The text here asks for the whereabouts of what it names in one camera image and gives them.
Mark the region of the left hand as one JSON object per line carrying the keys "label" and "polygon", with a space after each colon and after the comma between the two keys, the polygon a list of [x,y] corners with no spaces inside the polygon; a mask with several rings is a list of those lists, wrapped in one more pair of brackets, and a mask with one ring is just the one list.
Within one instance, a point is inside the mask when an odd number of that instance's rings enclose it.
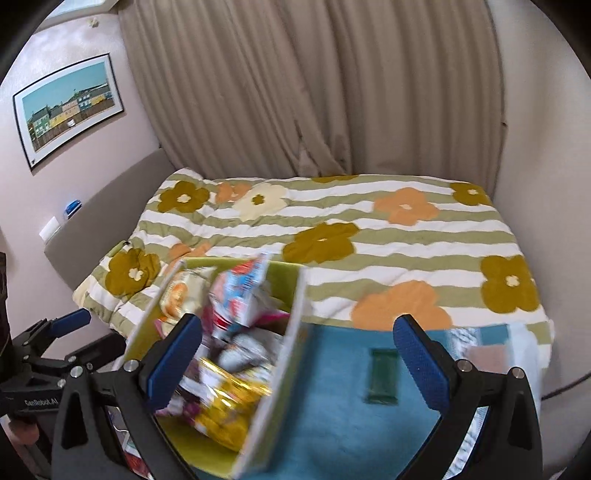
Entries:
{"label": "left hand", "polygon": [[30,446],[34,445],[40,437],[40,431],[36,424],[28,424],[18,420],[8,423],[13,444]]}

